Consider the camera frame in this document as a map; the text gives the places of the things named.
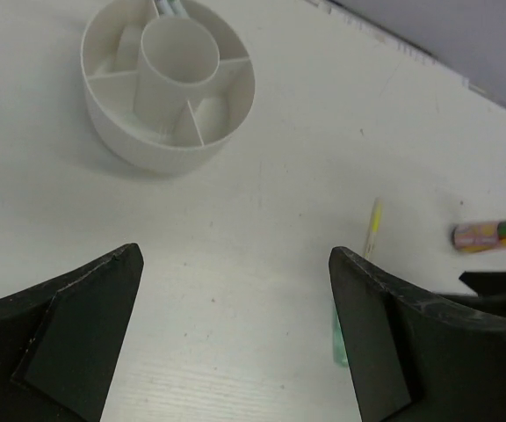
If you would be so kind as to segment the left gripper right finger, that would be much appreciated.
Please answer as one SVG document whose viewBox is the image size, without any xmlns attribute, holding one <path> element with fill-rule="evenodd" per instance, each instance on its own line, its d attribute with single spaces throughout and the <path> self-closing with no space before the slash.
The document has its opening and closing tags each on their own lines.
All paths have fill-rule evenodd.
<svg viewBox="0 0 506 422">
<path fill-rule="evenodd" d="M 364 421 L 506 421 L 506 317 L 336 247 L 332 293 Z"/>
</svg>

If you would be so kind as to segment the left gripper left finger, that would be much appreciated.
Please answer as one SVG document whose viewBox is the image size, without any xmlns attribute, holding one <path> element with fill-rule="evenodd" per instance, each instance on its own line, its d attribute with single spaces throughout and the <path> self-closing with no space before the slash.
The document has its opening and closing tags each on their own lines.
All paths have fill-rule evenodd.
<svg viewBox="0 0 506 422">
<path fill-rule="evenodd" d="M 138 244 L 0 299 L 0 421 L 99 421 L 142 274 Z"/>
</svg>

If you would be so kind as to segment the yellow pen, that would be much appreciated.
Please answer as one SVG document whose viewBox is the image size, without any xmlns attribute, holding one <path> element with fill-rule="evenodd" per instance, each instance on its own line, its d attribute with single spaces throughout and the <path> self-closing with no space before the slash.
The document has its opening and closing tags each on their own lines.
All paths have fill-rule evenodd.
<svg viewBox="0 0 506 422">
<path fill-rule="evenodd" d="M 372 206 L 372 214 L 368 225 L 368 230 L 365 239 L 365 247 L 363 251 L 363 257 L 368 261 L 372 259 L 376 243 L 376 237 L 380 229 L 382 212 L 383 212 L 382 201 L 380 198 L 377 198 Z"/>
</svg>

